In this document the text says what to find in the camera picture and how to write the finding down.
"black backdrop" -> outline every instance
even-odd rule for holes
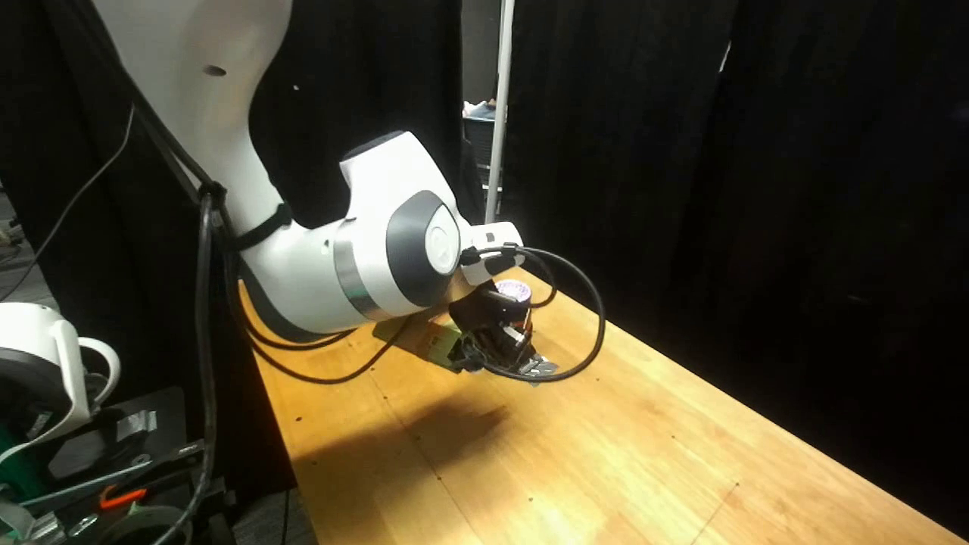
[[[583,264],[637,337],[966,534],[969,7],[520,0],[519,21],[527,239]]]
[[[338,150],[389,126],[414,126],[467,189],[456,15],[296,0],[254,134],[303,220],[344,208]],[[50,21],[30,0],[0,15],[0,176],[34,236],[125,119]],[[617,325],[956,528],[966,27],[956,0],[519,0],[507,150],[508,217],[587,266]],[[191,383],[173,364],[191,360],[191,248],[191,208],[139,137],[44,257],[68,314],[125,346],[127,390]],[[225,406],[274,436],[222,338],[222,379],[246,383]],[[233,430],[225,445],[235,477],[267,487],[246,463],[274,438],[247,457]]]

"wooden tabletop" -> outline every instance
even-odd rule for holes
[[[431,364],[444,325],[410,322],[338,386],[261,360],[317,542],[960,542],[617,328],[587,373],[532,386]],[[568,364],[597,322],[558,297],[532,325]],[[338,375],[393,328],[274,354]]]

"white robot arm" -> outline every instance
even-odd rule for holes
[[[261,162],[247,108],[277,57],[292,0],[93,0],[122,67],[173,140],[225,185],[246,285],[284,338],[411,314],[486,282],[467,248],[520,244],[513,223],[469,226],[411,134],[344,157],[349,214],[307,231]]]

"cable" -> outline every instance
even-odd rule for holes
[[[548,269],[548,264],[540,257],[540,253],[527,253],[527,259],[532,259],[542,273],[542,282],[551,285],[548,297],[540,298],[540,303],[529,303],[529,307],[542,307],[542,304],[551,304],[551,298],[558,297],[558,282],[554,282],[554,273]]]
[[[127,108],[125,137],[122,137],[119,149],[111,150],[111,157],[106,157],[106,161],[93,168],[93,176],[88,176],[88,177],[81,180],[79,189],[74,189],[74,196],[71,196],[68,206],[62,208],[54,226],[50,226],[47,236],[39,241],[34,259],[23,264],[23,273],[12,282],[12,288],[6,288],[6,291],[0,294],[0,298],[18,294],[18,291],[23,288],[27,276],[35,269],[39,257],[43,257],[43,253],[47,251],[47,244],[54,241],[54,236],[59,236],[59,231],[65,226],[65,220],[68,220],[68,214],[74,213],[74,206],[76,206],[76,203],[104,177],[104,173],[110,173],[110,166],[114,166],[114,161],[125,154],[125,149],[127,149],[127,142],[131,142],[131,126],[133,126],[133,108]]]
[[[353,334],[353,330],[342,330],[342,334],[334,334],[334,337],[320,337],[320,338],[315,338],[315,343],[280,343],[280,338],[262,337],[262,334],[247,322],[246,312],[243,312],[243,319],[246,319],[247,337],[254,337],[261,346],[274,346],[274,347],[280,347],[280,352],[317,352],[317,347],[336,346],[336,343],[342,343],[344,337]]]
[[[282,491],[282,536],[280,542],[284,545],[292,536],[292,491]]]
[[[568,367],[568,370],[562,370],[562,373],[554,373],[554,375],[520,375],[520,373],[508,373],[508,370],[491,367],[491,364],[485,364],[485,370],[491,370],[491,373],[496,373],[496,375],[507,375],[507,379],[515,379],[515,382],[527,382],[527,383],[567,382],[567,379],[583,373],[583,370],[601,358],[602,343],[605,343],[605,303],[602,303],[602,294],[597,291],[597,285],[593,285],[571,259],[567,259],[567,257],[559,257],[559,253],[554,253],[554,251],[529,248],[529,244],[524,244],[524,248],[504,248],[504,251],[524,253],[524,257],[540,253],[540,257],[546,257],[546,259],[554,259],[554,264],[571,269],[576,279],[581,279],[581,285],[591,291],[593,307],[597,307],[597,314],[601,314],[601,325],[597,325],[593,347],[591,347],[576,367]]]
[[[282,360],[277,360],[274,354],[267,354],[258,343],[250,343],[250,347],[280,373],[296,379],[296,382],[310,382],[310,383],[344,383],[350,379],[361,379],[362,373],[368,373],[389,352],[390,346],[402,337],[402,330],[410,328],[411,322],[402,322],[393,337],[358,370],[344,373],[344,375],[307,375],[307,373],[296,373],[292,367],[284,367]]]
[[[171,542],[182,526],[198,515],[204,492],[211,480],[214,465],[214,443],[219,443],[219,402],[214,402],[214,367],[211,367],[211,214],[214,214],[214,194],[200,194],[200,248],[198,248],[198,276],[194,276],[194,343],[198,343],[198,360],[200,360],[200,383],[204,383],[204,470],[200,480],[182,509],[182,515],[173,521],[173,526],[156,538],[156,545]]]
[[[240,282],[240,253],[233,251],[233,244],[227,241],[227,244],[222,244],[225,251],[225,298],[227,298],[227,304],[231,304],[231,314],[233,314],[233,322],[235,322],[235,330],[240,330],[240,337],[247,343],[247,347],[254,352],[254,354],[261,354],[274,370],[280,370],[280,373],[284,373],[284,375],[292,375],[292,379],[296,379],[296,382],[310,382],[310,383],[344,383],[344,382],[350,382],[350,379],[358,379],[358,375],[362,375],[366,370],[371,370],[389,352],[390,352],[390,346],[402,337],[402,330],[410,328],[410,322],[402,322],[401,325],[401,330],[393,330],[393,337],[366,360],[366,364],[361,364],[358,370],[350,370],[350,373],[344,373],[344,375],[307,375],[307,373],[296,373],[296,370],[292,370],[292,367],[284,367],[282,360],[277,360],[262,346],[261,346],[261,337],[250,337],[250,322],[247,322],[247,314],[246,314],[246,307],[243,307],[243,298],[240,298],[240,291],[235,291],[235,282]],[[334,343],[338,343],[338,338],[344,338],[349,334],[336,334],[334,338],[328,338],[328,343],[317,343],[317,346],[334,346]]]

